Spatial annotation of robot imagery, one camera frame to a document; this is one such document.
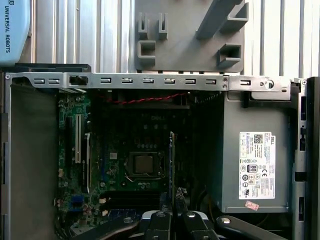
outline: chip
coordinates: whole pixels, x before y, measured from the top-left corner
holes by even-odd
[[[153,173],[154,158],[152,156],[136,156],[134,158],[134,167],[136,174]]]

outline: cpu socket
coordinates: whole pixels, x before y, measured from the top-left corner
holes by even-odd
[[[125,164],[127,178],[134,179],[160,179],[163,175],[163,152],[132,151]]]

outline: pink sticker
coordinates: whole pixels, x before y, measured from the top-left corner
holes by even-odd
[[[253,203],[253,202],[251,202],[251,201],[246,201],[246,203],[245,203],[244,206],[247,207],[248,209],[252,209],[253,211],[257,211],[258,208],[259,208],[259,205],[258,205],[258,204]]]

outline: gray plastic mount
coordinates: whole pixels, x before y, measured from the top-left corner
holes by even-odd
[[[243,0],[136,0],[135,68],[151,71],[241,72]]]

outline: sticker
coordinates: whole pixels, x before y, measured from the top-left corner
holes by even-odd
[[[117,160],[117,158],[118,158],[118,153],[117,152],[110,152],[109,159]]]
[[[276,136],[271,132],[240,132],[239,199],[275,199],[275,185]]]
[[[253,202],[251,202],[251,201],[246,201],[246,203],[245,203],[244,206],[247,207],[248,209],[252,209],[253,211],[257,211],[258,208],[259,208],[259,205],[258,205],[258,204],[253,203]]]

